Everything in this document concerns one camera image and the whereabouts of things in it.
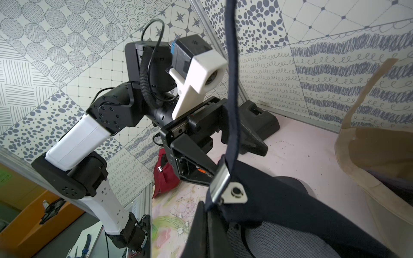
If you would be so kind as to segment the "black cap with white logo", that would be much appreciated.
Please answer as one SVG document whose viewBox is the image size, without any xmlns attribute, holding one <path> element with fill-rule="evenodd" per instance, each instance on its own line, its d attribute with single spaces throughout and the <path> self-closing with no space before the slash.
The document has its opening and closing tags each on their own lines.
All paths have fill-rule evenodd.
<svg viewBox="0 0 413 258">
<path fill-rule="evenodd" d="M 293 238 L 258 237 L 262 251 L 286 251 L 303 257 L 320 250 L 341 258 L 392 258 L 394 253 L 335 210 L 311 197 L 304 186 L 294 188 L 238 160 L 240 117 L 238 110 L 238 42 L 236 1 L 225 7 L 225 34 L 229 55 L 229 143 L 216 169 L 206 199 L 197 206 L 182 256 L 232 258 L 228 223 L 249 229 L 267 224 L 292 232 Z M 300 247 L 295 237 L 304 236 Z"/>
</svg>

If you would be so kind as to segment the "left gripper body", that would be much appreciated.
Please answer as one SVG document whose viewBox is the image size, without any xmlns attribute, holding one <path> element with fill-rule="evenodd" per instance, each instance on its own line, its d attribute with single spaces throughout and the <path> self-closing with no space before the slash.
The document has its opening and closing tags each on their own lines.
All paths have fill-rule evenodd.
<svg viewBox="0 0 413 258">
<path fill-rule="evenodd" d="M 214 141 L 211 136 L 220 131 L 220 115 L 226 102 L 225 98 L 211 97 L 160 129 L 160 137 L 169 163 L 171 143 L 182 134 L 190 136 L 206 154 L 212 150 Z M 184 182 L 208 186 L 212 181 Z"/>
</svg>

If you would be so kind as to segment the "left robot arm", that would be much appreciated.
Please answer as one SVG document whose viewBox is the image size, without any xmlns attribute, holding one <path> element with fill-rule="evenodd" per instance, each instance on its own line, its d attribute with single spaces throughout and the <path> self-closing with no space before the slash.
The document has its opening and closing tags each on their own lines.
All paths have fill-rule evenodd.
<svg viewBox="0 0 413 258">
<path fill-rule="evenodd" d="M 197 35 L 172 43 L 126 45 L 129 81 L 94 100 L 83 117 L 33 168 L 68 199 L 86 204 L 113 244 L 149 257 L 150 218 L 125 210 L 110 188 L 107 164 L 96 149 L 144 117 L 160 128 L 159 167 L 188 183 L 208 186 L 215 163 L 208 158 L 212 135 L 230 135 L 228 100 L 205 98 L 222 80 L 227 61 Z"/>
</svg>

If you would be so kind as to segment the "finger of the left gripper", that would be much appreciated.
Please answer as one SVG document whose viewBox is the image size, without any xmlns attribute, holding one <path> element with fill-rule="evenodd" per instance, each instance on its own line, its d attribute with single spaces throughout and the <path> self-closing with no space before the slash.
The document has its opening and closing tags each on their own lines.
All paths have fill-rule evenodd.
<svg viewBox="0 0 413 258">
<path fill-rule="evenodd" d="M 187 134 L 171 143 L 170 164 L 181 181 L 212 181 L 217 164 Z"/>
<path fill-rule="evenodd" d="M 229 126 L 229 112 L 227 108 L 223 107 L 220 118 L 220 130 L 221 130 L 221 143 L 228 144 L 230 136 Z M 239 152 L 240 154 L 246 154 L 247 152 L 264 157 L 268 152 L 268 146 L 252 129 L 248 127 L 248 124 L 244 121 L 242 115 L 239 115 L 240 119 L 240 139 L 239 139 Z"/>
</svg>

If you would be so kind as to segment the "beige baseball cap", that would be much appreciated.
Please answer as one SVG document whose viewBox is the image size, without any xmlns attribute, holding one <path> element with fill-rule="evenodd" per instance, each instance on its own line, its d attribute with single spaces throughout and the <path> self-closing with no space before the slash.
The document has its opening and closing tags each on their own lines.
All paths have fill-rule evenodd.
<svg viewBox="0 0 413 258">
<path fill-rule="evenodd" d="M 397 59 L 387 59 L 345 115 L 335 143 L 337 162 L 364 191 L 384 244 L 400 258 L 413 255 L 413 133 L 352 126 L 352 116 Z"/>
</svg>

